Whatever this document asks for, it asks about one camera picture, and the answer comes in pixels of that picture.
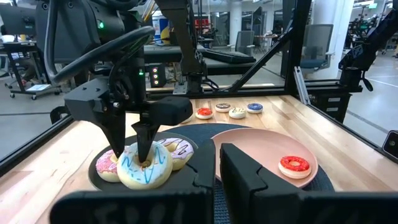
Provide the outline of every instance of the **pink frosted donut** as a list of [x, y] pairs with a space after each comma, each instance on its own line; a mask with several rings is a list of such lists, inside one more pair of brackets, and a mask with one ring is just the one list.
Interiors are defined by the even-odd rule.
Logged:
[[98, 175], [108, 182], [120, 182], [116, 171], [118, 158], [112, 149], [105, 152], [95, 164]]
[[158, 142], [169, 150], [173, 158], [173, 170], [181, 169], [193, 155], [192, 145], [184, 139], [168, 138]]

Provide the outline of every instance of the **blue sprinkles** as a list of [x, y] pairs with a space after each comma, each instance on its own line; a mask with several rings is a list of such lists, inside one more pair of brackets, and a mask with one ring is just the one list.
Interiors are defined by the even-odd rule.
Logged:
[[248, 104], [248, 109], [250, 110], [262, 110], [262, 105], [259, 103]]

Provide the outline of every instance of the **donut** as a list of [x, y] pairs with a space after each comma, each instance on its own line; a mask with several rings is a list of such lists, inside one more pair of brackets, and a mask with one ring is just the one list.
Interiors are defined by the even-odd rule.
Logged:
[[118, 158], [114, 154], [113, 150], [106, 151], [95, 164], [95, 169], [99, 177], [108, 182], [120, 182], [118, 172], [116, 170], [116, 164]]
[[311, 173], [311, 167], [308, 161], [297, 156], [285, 156], [279, 164], [279, 170], [292, 179], [306, 178]]
[[173, 158], [173, 171], [181, 169], [193, 155], [192, 145], [184, 139], [167, 138], [158, 142], [169, 150]]
[[227, 113], [231, 109], [231, 105], [229, 103], [218, 103], [216, 105], [216, 111], [221, 113]]
[[187, 118], [185, 121], [182, 121], [181, 123], [185, 124], [185, 123], [190, 122], [191, 120], [192, 120], [192, 115], [189, 118]]
[[230, 109], [228, 114], [234, 119], [242, 119], [246, 116], [246, 110], [243, 108], [233, 108]]
[[153, 142], [147, 160], [138, 159], [138, 145], [132, 144], [119, 157], [118, 176], [128, 188], [134, 190], [154, 189], [170, 177], [173, 161], [169, 151], [159, 142]]
[[195, 116], [199, 119], [210, 119], [213, 117], [213, 112], [210, 108], [200, 108]]
[[261, 113], [262, 105], [259, 103], [250, 103], [250, 104], [248, 104], [248, 112], [249, 113]]

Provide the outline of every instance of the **pink plate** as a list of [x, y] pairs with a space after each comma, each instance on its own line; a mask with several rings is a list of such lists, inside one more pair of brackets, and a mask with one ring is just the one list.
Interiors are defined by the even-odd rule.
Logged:
[[[239, 128], [224, 131], [212, 137], [216, 146], [216, 176], [220, 175], [221, 143], [232, 143], [247, 155], [257, 160], [262, 166], [285, 179], [296, 187], [305, 187], [318, 172], [317, 158], [298, 141], [277, 132], [255, 128]], [[282, 174], [278, 168], [284, 156], [299, 156], [310, 163], [311, 174], [304, 179], [291, 179]]]

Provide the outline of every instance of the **wooden table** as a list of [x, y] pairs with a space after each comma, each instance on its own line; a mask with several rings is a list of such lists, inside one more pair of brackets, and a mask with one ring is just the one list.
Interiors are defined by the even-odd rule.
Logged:
[[[219, 102], [245, 107], [263, 104], [262, 114], [235, 120], [216, 113], [188, 124], [233, 123], [286, 134], [308, 147], [318, 158], [336, 190], [398, 190], [398, 165], [354, 136], [334, 125], [291, 96], [192, 100], [194, 110]], [[127, 115], [126, 137], [135, 134], [130, 125], [136, 114]], [[165, 131], [168, 126], [160, 127]], [[108, 146], [100, 128], [74, 122], [38, 151], [0, 178], [1, 223], [48, 223], [49, 211], [60, 197], [77, 190], [95, 190], [88, 180], [88, 166]]]

